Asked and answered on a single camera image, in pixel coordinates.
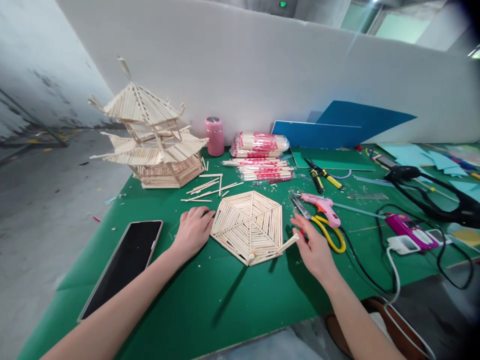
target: pink water bottle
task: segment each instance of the pink water bottle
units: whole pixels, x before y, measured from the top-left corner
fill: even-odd
[[[205,120],[206,136],[208,137],[208,153],[219,157],[225,152],[224,125],[218,117],[207,117]]]

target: black phone screen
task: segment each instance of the black phone screen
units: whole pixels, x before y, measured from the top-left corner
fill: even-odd
[[[81,316],[84,320],[135,279],[148,265],[163,221],[132,222]]]

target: white cable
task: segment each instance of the white cable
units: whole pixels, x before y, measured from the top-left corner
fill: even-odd
[[[397,299],[399,298],[399,295],[400,295],[400,276],[399,276],[399,272],[397,271],[397,267],[395,266],[395,263],[394,263],[394,260],[392,258],[392,254],[390,254],[390,251],[392,250],[391,247],[388,247],[386,249],[386,256],[388,257],[388,260],[390,261],[390,264],[391,264],[391,267],[393,269],[393,273],[395,274],[395,287],[396,287],[396,292],[395,292],[395,295],[393,296],[393,299],[390,300],[390,301],[387,301],[387,299],[385,299],[383,296],[380,296],[384,301],[385,301],[385,304],[383,305],[383,309],[385,310],[385,313],[388,315],[388,317],[390,318],[390,320],[395,324],[395,326],[397,327],[397,329],[403,334],[403,336],[410,342],[410,344],[412,344],[415,349],[417,349],[421,354],[423,354],[425,357],[431,359],[431,360],[436,360],[436,356],[434,354],[434,352],[432,351],[432,349],[428,346],[428,344],[425,342],[425,340],[419,335],[418,332],[415,331],[415,329],[410,326],[410,324],[404,319],[404,317],[402,315],[400,315],[400,313],[397,311],[397,309],[395,309],[392,304],[394,302],[397,301]],[[411,331],[413,331],[413,333],[418,337],[418,339],[421,341],[421,343],[423,344],[423,346],[425,346],[425,349],[426,351],[428,352],[429,355],[427,355],[422,349],[420,349],[417,344],[415,344],[412,339],[410,339],[410,337],[405,333],[405,331],[402,330],[402,328],[400,327],[400,325],[397,324],[397,322],[395,321],[395,319],[392,317],[392,315],[390,315],[389,311],[387,310],[387,307],[390,307],[391,309],[393,309],[393,311],[396,312],[396,314],[403,320],[403,322],[410,328]]]
[[[393,273],[395,274],[396,292],[393,299],[388,302],[388,304],[390,305],[396,302],[400,295],[400,276],[399,276],[399,272],[397,271],[397,267],[395,266],[394,260],[392,259],[392,254],[390,253],[391,250],[392,250],[391,246],[386,249],[386,256],[388,257],[388,260],[390,260],[390,265],[393,268]]]

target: blue paper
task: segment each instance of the blue paper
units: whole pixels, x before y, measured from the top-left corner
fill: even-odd
[[[466,176],[468,175],[460,166],[448,167],[443,169],[445,175]]]
[[[338,149],[359,130],[355,126],[275,121],[271,133],[284,135],[294,148]]]
[[[428,154],[422,150],[422,148],[415,144],[410,143],[378,143],[379,147],[384,149],[390,155],[404,160],[409,160],[412,166],[434,166],[435,163],[428,156]]]
[[[460,168],[460,165],[457,164],[455,161],[438,152],[429,151],[428,153],[426,153],[426,155],[433,160],[433,163],[438,170],[443,170],[447,168]]]
[[[382,107],[334,100],[316,123],[361,127],[358,131],[351,133],[351,136],[344,137],[345,142],[342,146],[351,148],[375,135],[416,118],[414,115]]]
[[[461,181],[450,181],[450,183],[462,193],[480,202],[480,185]]]

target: forearm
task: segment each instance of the forearm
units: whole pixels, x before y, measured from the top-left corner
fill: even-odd
[[[323,285],[355,360],[405,359],[375,324],[338,271]]]
[[[165,251],[42,359],[113,359],[152,301],[184,261],[174,249]]]

